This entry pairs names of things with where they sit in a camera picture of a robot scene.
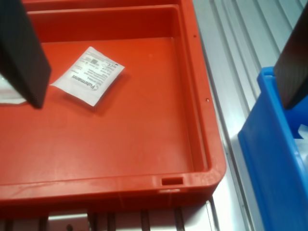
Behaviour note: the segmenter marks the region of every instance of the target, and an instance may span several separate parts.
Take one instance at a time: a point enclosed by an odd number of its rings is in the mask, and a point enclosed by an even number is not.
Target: red plastic crate
[[[190,0],[24,0],[52,66],[89,47],[125,66],[94,108],[49,87],[0,107],[0,216],[205,202],[226,165]]]

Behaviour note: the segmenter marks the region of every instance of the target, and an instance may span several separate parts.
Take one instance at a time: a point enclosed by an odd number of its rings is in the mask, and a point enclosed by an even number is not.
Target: white packet
[[[0,103],[20,104],[26,100],[0,74]]]
[[[305,125],[300,125],[298,129],[299,135],[302,139],[294,139],[299,154],[304,162],[305,168],[308,171],[308,127]]]
[[[124,66],[89,47],[51,85],[94,106],[123,69]]]

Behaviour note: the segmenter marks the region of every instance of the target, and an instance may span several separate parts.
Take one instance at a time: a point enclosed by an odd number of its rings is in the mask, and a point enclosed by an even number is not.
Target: crate handle slot
[[[183,177],[162,178],[162,185],[176,185],[176,184],[183,184]]]

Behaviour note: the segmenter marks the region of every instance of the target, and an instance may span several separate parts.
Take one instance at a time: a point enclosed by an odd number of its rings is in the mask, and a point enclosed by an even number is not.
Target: label
[[[124,66],[89,47],[51,85],[94,106],[123,69]]]

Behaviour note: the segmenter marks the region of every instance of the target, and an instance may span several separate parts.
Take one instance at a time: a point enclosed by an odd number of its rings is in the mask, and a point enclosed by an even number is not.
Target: blue plastic crate
[[[261,94],[238,137],[267,231],[308,231],[308,173],[294,138],[308,126],[308,97],[283,109],[273,68],[258,76]]]

